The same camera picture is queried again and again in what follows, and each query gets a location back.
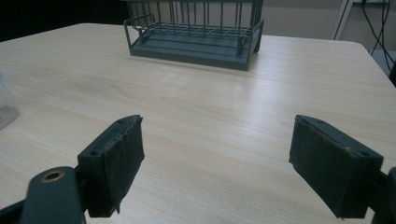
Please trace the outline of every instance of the light wood tabletop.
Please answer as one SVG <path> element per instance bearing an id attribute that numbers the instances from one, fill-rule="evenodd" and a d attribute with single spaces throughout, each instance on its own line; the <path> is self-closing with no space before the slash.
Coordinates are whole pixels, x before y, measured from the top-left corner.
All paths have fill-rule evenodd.
<path id="1" fill-rule="evenodd" d="M 297 114 L 396 166 L 396 90 L 356 43 L 265 35 L 243 72 L 132 57 L 122 26 L 84 23 L 0 43 L 0 69 L 21 111 L 0 130 L 0 207 L 133 114 L 146 158 L 120 214 L 88 223 L 370 223 L 294 171 Z"/>

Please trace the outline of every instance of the cable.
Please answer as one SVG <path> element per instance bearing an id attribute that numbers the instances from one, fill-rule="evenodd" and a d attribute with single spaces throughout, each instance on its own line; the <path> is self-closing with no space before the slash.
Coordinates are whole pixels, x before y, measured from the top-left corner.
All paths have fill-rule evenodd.
<path id="1" fill-rule="evenodd" d="M 375 40 L 376 40 L 375 48 L 376 48 L 377 44 L 379 44 L 379 46 L 381 46 L 382 50 L 384 50 L 384 55 L 385 55 L 385 59 L 386 59 L 386 62 L 387 62 L 387 66 L 388 66 L 388 69 L 390 70 L 390 66 L 389 66 L 389 61 L 388 61 L 388 59 L 390 59 L 393 63 L 395 63 L 395 61 L 392 59 L 392 57 L 389 55 L 388 51 L 386 50 L 386 48 L 385 48 L 385 41 L 384 41 L 384 40 L 385 40 L 385 39 L 384 39 L 385 23 L 386 23 L 386 21 L 387 21 L 387 19 L 388 19 L 389 8 L 390 8 L 390 1 L 388 0 L 387 14 L 386 14 L 385 17 L 384 17 L 385 4 L 386 4 L 386 1 L 383 0 L 383 6 L 382 6 L 382 27 L 381 27 L 381 32 L 379 33 L 379 36 L 376 35 L 376 33 L 375 33 L 375 31 L 374 31 L 374 27 L 373 27 L 373 25 L 371 24 L 371 21 L 370 21 L 369 17 L 367 16 L 367 13 L 366 13 L 366 10 L 365 10 L 365 5 L 366 5 L 366 1 L 365 1 L 365 0 L 362 1 L 362 3 L 361 3 L 361 8 L 362 8 L 362 10 L 363 10 L 364 17 L 366 18 L 367 22 L 368 22 L 369 25 L 370 25 L 370 29 L 371 29 L 371 31 L 372 31 L 372 33 L 373 33 L 373 36 L 375 37 Z"/>

